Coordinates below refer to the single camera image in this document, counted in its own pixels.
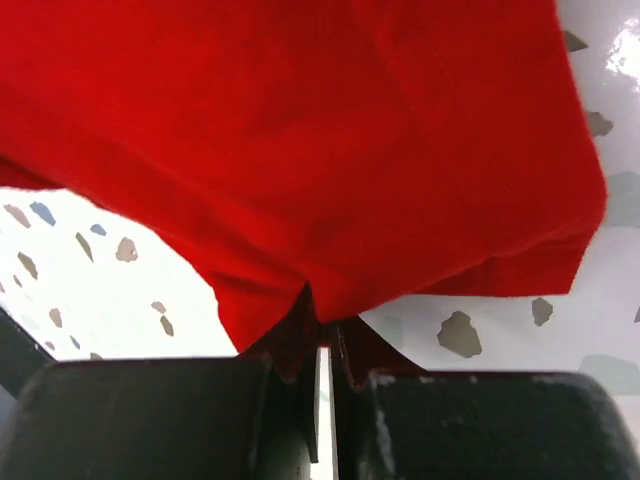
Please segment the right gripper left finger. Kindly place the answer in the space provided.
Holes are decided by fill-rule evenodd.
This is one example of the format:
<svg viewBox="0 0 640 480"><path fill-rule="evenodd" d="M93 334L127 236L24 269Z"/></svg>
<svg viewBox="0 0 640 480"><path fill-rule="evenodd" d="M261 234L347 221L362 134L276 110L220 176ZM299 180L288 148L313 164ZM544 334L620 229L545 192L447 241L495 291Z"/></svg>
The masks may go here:
<svg viewBox="0 0 640 480"><path fill-rule="evenodd" d="M233 358L57 362L18 396L5 479L307 479L318 460L318 354L280 346L310 326L304 288Z"/></svg>

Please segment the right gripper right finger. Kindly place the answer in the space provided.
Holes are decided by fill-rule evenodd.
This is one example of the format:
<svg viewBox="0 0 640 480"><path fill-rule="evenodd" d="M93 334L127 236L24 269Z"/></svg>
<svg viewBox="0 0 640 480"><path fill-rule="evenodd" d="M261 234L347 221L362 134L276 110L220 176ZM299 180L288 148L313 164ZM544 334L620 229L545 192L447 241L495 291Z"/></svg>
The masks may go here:
<svg viewBox="0 0 640 480"><path fill-rule="evenodd" d="M611 397L568 372L426 370L359 319L330 328L342 479L635 479Z"/></svg>

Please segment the red t-shirt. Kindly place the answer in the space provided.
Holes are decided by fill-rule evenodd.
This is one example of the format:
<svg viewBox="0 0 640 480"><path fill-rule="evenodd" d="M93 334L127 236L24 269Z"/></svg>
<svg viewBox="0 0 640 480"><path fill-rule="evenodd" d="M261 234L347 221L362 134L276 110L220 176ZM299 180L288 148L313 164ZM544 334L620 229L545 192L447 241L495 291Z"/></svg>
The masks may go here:
<svg viewBox="0 0 640 480"><path fill-rule="evenodd" d="M606 186L551 1L5 1L1 182L154 230L239 349L564 294Z"/></svg>

